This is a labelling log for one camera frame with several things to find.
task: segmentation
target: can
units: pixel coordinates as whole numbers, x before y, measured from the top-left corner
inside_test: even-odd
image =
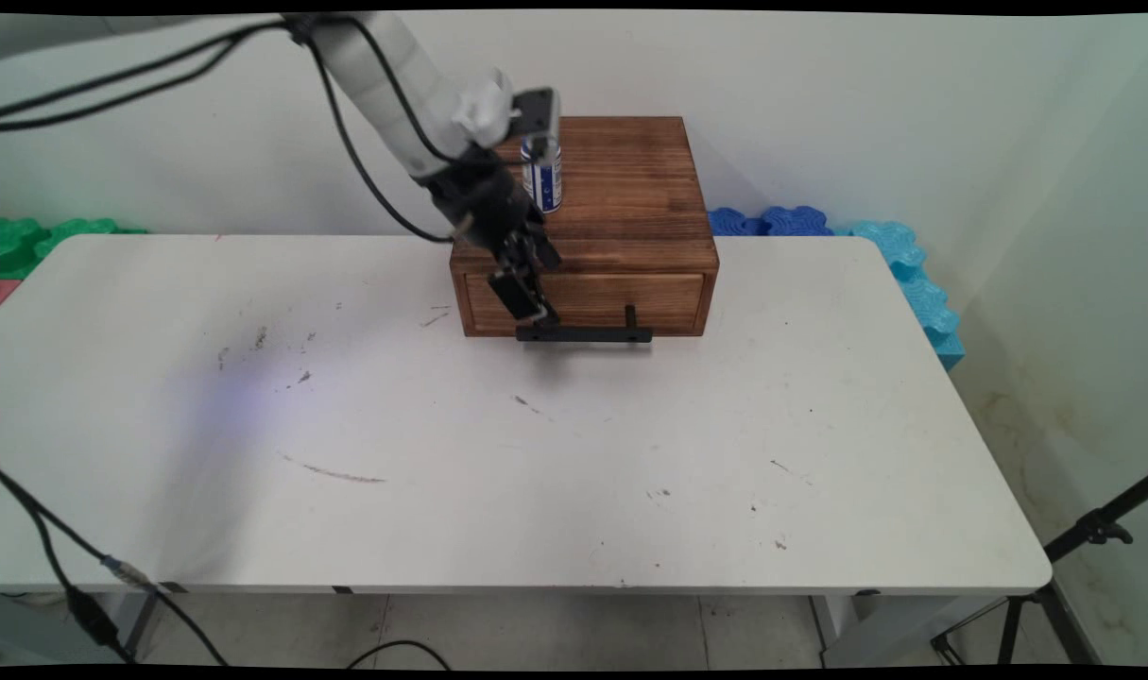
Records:
[[[525,161],[532,160],[526,141],[519,146],[519,156]],[[522,167],[522,188],[527,192],[527,196],[532,196],[532,202],[535,202],[543,212],[552,212],[561,207],[561,147],[559,144],[551,168],[540,167],[535,163],[527,163]]]

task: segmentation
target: floor tile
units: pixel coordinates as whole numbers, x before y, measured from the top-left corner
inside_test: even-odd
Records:
[[[1023,618],[1027,616],[1027,609],[1032,605],[1023,608]],[[998,650],[1001,649],[1001,629],[1002,625],[1007,620],[1007,603],[1002,602],[993,610],[987,613],[979,616],[977,619],[970,620],[969,624],[964,624],[963,627],[955,629],[949,634],[948,641],[955,652],[957,652],[964,663],[971,666],[987,666],[987,664],[998,663]],[[1011,657],[1011,663],[1016,664],[1033,664],[1033,663],[1065,663],[1063,662],[1063,652],[1061,654],[1061,659],[1044,659],[1035,654],[1034,646],[1027,641],[1027,636],[1023,633],[1023,624],[1019,624],[1018,638],[1015,639],[1015,654]]]
[[[700,597],[713,671],[821,667],[807,597]]]
[[[1056,629],[1053,629],[1053,625],[1048,621],[1048,615],[1044,613],[1044,608],[1034,603],[1023,605],[1023,615],[1018,619],[1016,656],[1018,646],[1031,650],[1033,663],[1070,663],[1070,656],[1065,654],[1061,638],[1056,636]]]
[[[383,641],[434,647],[457,671],[703,671],[695,597],[511,593],[393,595]],[[435,667],[409,647],[375,667]]]
[[[380,638],[383,595],[180,594],[192,616],[233,666],[343,667]],[[196,636],[161,603],[147,625],[142,663],[211,666]]]

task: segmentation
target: table leg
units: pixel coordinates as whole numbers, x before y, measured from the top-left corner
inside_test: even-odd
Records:
[[[897,662],[914,646],[928,646],[931,638],[993,602],[988,595],[882,598],[884,601],[871,615],[843,629],[832,644],[827,646],[821,654],[827,667],[882,666]]]

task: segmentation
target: wooden box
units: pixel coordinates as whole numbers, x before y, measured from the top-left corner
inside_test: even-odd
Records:
[[[560,141],[563,201],[544,229],[563,262],[541,284],[561,326],[625,326],[635,306],[654,335],[703,335],[716,246],[681,117],[563,117]],[[497,152],[517,160],[519,142]],[[465,335],[529,323],[490,289],[488,250],[457,241],[450,268]]]

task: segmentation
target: drawer handle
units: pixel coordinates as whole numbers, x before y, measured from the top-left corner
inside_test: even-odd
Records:
[[[637,326],[637,307],[625,307],[625,326],[518,326],[520,342],[650,342],[652,327]]]

